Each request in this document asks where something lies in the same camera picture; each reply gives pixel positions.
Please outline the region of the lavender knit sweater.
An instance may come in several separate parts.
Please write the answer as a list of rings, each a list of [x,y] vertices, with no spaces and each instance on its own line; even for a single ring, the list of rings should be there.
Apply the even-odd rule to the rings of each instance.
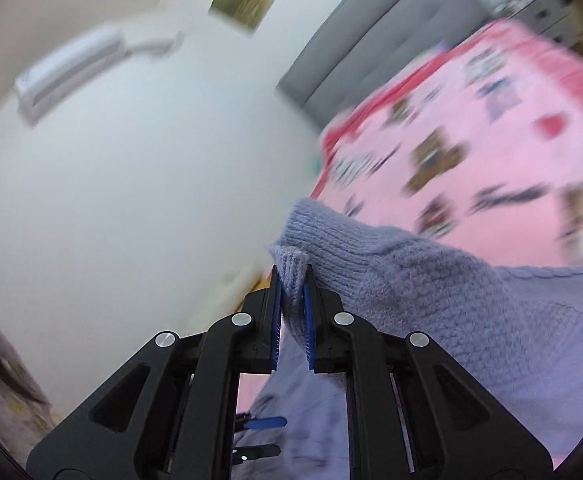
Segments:
[[[272,257],[286,292],[278,368],[252,414],[286,425],[237,438],[273,442],[276,457],[233,469],[236,479],[345,479],[345,386],[309,370],[305,272],[382,333],[423,332],[470,372],[555,456],[583,437],[583,266],[490,266],[393,226],[368,226],[305,198]]]

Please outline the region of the pink cartoon fleece blanket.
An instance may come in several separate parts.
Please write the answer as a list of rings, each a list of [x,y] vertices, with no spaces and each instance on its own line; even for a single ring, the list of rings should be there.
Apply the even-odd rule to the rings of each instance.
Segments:
[[[310,200],[490,266],[583,266],[583,60],[501,22],[324,131]]]

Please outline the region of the grey upholstered headboard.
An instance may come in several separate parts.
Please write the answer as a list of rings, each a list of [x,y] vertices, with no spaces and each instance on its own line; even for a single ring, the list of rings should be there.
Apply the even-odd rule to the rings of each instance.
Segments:
[[[413,58],[455,47],[491,18],[480,0],[342,0],[278,83],[319,128]]]

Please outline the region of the white bedside table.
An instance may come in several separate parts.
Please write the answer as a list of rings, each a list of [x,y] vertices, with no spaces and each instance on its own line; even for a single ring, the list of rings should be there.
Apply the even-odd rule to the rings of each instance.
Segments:
[[[495,20],[516,20],[538,36],[583,56],[583,0],[504,0]]]

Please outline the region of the white wall air conditioner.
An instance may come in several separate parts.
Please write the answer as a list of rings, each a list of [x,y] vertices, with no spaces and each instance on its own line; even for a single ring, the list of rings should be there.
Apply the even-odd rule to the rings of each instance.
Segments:
[[[35,125],[72,92],[110,67],[140,53],[169,55],[182,40],[179,30],[173,36],[130,42],[119,26],[95,27],[40,58],[15,78],[19,113]]]

